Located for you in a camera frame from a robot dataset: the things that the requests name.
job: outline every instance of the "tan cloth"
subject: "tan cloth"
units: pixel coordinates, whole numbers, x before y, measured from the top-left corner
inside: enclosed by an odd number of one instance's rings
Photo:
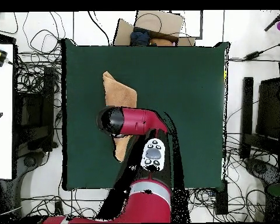
[[[107,106],[137,107],[137,92],[134,89],[117,82],[107,71],[103,74],[103,81]],[[115,142],[115,157],[120,162],[124,160],[130,137],[113,138]]]
[[[163,38],[152,38],[149,42],[151,44],[156,44],[157,46],[173,46],[171,41],[165,40]]]

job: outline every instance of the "cardboard box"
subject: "cardboard box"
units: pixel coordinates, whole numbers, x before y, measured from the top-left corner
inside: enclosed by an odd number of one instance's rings
[[[176,42],[178,46],[193,46],[195,38],[179,37],[179,32],[183,25],[184,18],[180,15],[165,13],[156,10],[139,10],[136,14],[134,25],[118,20],[113,45],[128,46],[131,43],[130,35],[134,27],[140,27],[150,31],[150,37],[170,40]]]

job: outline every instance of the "blue object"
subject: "blue object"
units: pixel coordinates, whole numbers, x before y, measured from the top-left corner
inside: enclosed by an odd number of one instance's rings
[[[149,45],[149,35],[148,33],[141,33],[139,31],[134,31],[131,33],[131,45],[132,46],[148,46]]]

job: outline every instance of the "green table surface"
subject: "green table surface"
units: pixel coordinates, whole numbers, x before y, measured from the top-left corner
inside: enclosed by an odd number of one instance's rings
[[[96,125],[105,71],[137,91],[138,108],[171,116],[185,186],[219,187],[227,47],[79,47],[65,40],[67,190],[112,188],[121,167],[111,138]]]

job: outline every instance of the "power adapter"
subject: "power adapter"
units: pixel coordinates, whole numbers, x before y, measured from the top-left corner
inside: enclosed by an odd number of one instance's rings
[[[215,195],[216,202],[215,212],[216,215],[227,215],[228,214],[228,182],[226,180],[222,180],[222,187],[217,189],[217,193]]]
[[[61,201],[56,201],[56,203],[55,203],[55,214],[56,215],[64,215]]]
[[[268,51],[268,50],[270,50],[270,49],[272,49],[272,48],[274,48],[274,47],[277,47],[277,46],[280,46],[280,43],[279,43],[278,45],[275,45],[275,46],[273,46],[273,47],[270,47],[269,49],[266,49],[266,50],[264,50],[264,51],[255,51],[255,52],[252,52],[252,53],[246,55],[246,56],[244,57],[244,60],[245,60],[245,61],[249,61],[249,60],[253,60],[253,59],[255,59],[255,58],[258,58],[260,54],[262,54],[262,53],[264,53],[265,51]]]

